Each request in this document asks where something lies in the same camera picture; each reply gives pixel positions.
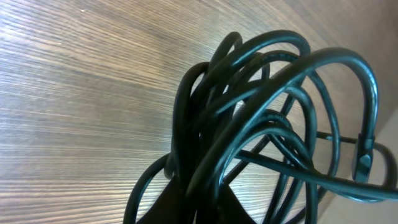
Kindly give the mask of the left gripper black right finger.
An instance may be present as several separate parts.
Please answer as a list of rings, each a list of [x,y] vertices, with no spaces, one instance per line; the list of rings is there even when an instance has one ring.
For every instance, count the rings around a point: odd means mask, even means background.
[[[255,224],[255,221],[243,209],[231,188],[222,184],[217,205],[217,224]]]

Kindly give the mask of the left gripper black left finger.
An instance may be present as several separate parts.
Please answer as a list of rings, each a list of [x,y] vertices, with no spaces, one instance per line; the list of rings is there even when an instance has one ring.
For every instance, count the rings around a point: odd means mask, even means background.
[[[172,179],[137,224],[177,224],[182,204],[181,183]]]

